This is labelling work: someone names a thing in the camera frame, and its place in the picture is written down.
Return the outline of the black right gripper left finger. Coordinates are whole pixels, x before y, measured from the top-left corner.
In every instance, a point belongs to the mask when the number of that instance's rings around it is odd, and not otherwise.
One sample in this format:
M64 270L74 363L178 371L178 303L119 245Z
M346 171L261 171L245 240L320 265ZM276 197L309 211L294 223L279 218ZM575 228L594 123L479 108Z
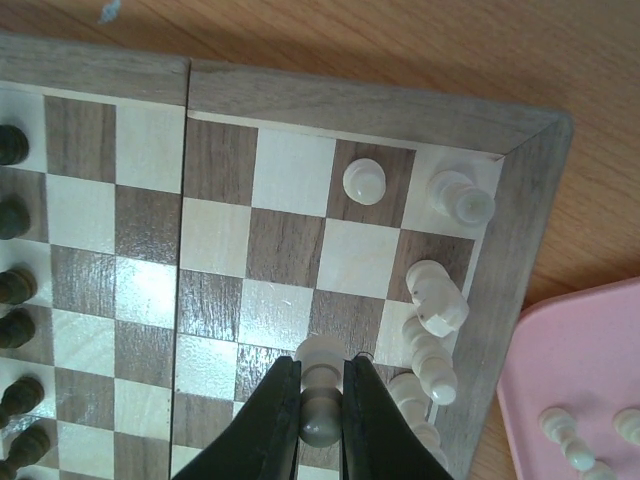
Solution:
M175 477L183 480L294 479L301 363L279 357L231 424Z

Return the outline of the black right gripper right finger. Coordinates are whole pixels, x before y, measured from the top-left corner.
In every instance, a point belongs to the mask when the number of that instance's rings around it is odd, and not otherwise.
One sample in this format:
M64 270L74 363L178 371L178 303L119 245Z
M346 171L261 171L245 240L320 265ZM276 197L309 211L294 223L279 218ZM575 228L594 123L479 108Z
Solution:
M344 362L343 479L451 480L402 417L368 357Z

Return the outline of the white chess pawn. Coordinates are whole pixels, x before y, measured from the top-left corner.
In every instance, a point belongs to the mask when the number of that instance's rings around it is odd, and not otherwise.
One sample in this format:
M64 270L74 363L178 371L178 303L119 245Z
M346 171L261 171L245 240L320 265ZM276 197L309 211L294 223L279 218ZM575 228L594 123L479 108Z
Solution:
M341 439L345 358L344 343L331 336L311 336L296 350L301 363L299 436L311 447L326 448Z
M344 171L342 183L350 199L366 206L378 203L386 193L384 170L370 158L352 161Z

